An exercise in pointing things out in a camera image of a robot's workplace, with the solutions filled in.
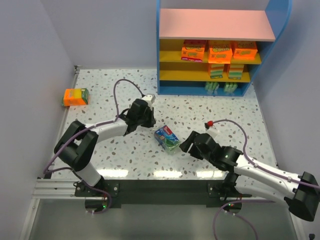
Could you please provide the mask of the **blue sponge pack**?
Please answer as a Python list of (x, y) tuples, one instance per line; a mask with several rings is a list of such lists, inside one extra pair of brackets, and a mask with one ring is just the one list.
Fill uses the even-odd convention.
[(174, 154), (181, 143), (178, 137), (167, 125), (157, 129), (154, 132), (154, 138), (168, 154)]
[(204, 87), (206, 93), (211, 96), (216, 96), (218, 94), (219, 83), (213, 81), (207, 81)]
[(237, 88), (238, 88), (237, 82), (226, 82), (224, 84), (223, 91), (226, 95), (233, 96)]

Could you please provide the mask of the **blue sponge pack front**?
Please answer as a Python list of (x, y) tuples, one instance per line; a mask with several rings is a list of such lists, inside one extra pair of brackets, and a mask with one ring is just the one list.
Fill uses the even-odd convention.
[(207, 81), (204, 87), (206, 93), (211, 96), (216, 96), (218, 94), (219, 83), (213, 81)]

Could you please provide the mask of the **orange green sponge box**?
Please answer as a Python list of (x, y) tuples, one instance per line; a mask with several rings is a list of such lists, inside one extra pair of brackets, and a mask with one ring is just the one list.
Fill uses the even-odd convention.
[(90, 93), (87, 88), (66, 89), (62, 98), (62, 106), (84, 106), (90, 102)]

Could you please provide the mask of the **orange yellow sponge box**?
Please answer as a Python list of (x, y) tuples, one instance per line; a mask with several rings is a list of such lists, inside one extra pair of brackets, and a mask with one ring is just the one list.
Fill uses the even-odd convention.
[(209, 63), (208, 64), (208, 74), (210, 79), (220, 79), (223, 78), (225, 65), (221, 63)]

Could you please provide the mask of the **pink sponge box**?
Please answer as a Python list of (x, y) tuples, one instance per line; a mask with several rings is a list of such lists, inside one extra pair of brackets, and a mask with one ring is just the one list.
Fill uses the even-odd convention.
[(186, 39), (181, 48), (181, 60), (202, 63), (207, 41)]

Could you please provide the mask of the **orange Scrub Daddy box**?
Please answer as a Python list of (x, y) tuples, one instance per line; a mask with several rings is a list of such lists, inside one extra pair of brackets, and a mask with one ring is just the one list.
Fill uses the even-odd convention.
[(254, 60), (258, 52), (255, 41), (233, 41), (231, 46), (234, 59)]

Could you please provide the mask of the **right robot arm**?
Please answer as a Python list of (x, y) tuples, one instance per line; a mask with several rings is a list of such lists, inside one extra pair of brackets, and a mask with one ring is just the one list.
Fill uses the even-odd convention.
[(320, 186), (311, 173), (296, 174), (257, 160), (249, 161), (244, 152), (219, 145), (213, 136), (209, 130), (205, 133), (192, 131), (179, 147), (196, 159), (235, 174), (237, 192), (283, 203), (296, 217), (314, 221), (320, 203)]

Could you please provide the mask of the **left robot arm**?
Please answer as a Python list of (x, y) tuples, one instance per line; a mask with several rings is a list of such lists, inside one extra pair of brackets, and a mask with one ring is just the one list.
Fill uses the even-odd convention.
[(75, 120), (56, 144), (53, 152), (88, 186), (106, 190), (104, 178), (90, 163), (96, 144), (114, 137), (126, 136), (137, 127), (152, 128), (155, 95), (137, 98), (116, 120), (83, 124)]

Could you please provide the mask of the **blue shelf unit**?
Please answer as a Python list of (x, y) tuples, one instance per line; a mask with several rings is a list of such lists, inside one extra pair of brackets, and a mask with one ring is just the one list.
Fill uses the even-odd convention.
[(156, 4), (160, 95), (244, 96), (286, 28), (292, 1), (264, 10), (164, 8)]

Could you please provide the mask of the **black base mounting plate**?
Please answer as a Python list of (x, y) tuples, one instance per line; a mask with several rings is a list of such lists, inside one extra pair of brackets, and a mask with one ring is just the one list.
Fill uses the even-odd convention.
[(85, 208), (101, 210), (122, 205), (205, 205), (222, 206), (227, 199), (249, 198), (224, 180), (105, 180), (104, 193), (92, 190), (82, 182), (75, 182), (74, 195), (84, 198)]

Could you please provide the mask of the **aluminium frame rail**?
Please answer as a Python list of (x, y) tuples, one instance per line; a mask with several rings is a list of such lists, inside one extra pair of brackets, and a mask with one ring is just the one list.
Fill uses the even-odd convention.
[(73, 199), (75, 179), (37, 179), (33, 189), (33, 199)]

